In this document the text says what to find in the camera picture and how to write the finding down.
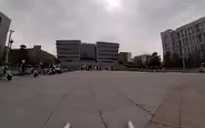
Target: sky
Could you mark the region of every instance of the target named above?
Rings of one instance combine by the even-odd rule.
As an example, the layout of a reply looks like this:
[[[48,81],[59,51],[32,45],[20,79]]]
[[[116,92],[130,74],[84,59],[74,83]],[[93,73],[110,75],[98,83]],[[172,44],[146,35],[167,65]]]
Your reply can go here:
[[[160,32],[205,16],[205,0],[0,0],[14,47],[40,44],[56,55],[58,39],[120,43],[133,55],[162,54]]]

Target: lamp post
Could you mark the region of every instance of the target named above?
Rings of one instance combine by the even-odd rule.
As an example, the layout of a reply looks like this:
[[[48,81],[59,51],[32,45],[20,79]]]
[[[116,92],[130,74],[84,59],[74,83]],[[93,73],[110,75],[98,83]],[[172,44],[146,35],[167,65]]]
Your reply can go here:
[[[183,63],[183,70],[185,70],[185,55],[184,55],[184,47],[182,48],[182,63]]]
[[[8,64],[9,62],[9,51],[10,49],[12,48],[12,44],[13,44],[13,40],[11,39],[12,37],[12,34],[14,33],[15,31],[13,30],[9,30],[9,40],[8,40],[8,47],[7,47],[7,51],[6,51],[6,64]]]

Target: sun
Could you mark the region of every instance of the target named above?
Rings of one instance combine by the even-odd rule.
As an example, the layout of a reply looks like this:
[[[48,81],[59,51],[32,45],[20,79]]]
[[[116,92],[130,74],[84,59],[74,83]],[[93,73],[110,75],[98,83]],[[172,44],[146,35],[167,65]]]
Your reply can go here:
[[[104,0],[105,8],[109,11],[118,10],[121,8],[121,0]]]
[[[112,7],[112,8],[117,8],[120,6],[120,0],[106,0],[108,6]]]

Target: person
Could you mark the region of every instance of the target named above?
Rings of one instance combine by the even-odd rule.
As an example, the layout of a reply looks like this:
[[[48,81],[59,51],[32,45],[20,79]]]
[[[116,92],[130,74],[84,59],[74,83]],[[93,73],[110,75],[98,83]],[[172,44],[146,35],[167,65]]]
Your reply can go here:
[[[26,64],[26,60],[22,60],[22,63],[21,63],[21,65],[20,65],[21,75],[22,75],[22,76],[25,74],[25,64]]]

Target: concrete pavement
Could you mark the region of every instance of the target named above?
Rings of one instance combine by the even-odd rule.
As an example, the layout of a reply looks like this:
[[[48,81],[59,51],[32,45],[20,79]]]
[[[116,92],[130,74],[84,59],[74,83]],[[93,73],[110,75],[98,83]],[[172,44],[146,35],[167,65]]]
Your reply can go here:
[[[71,72],[0,82],[0,128],[204,128],[205,74]]]

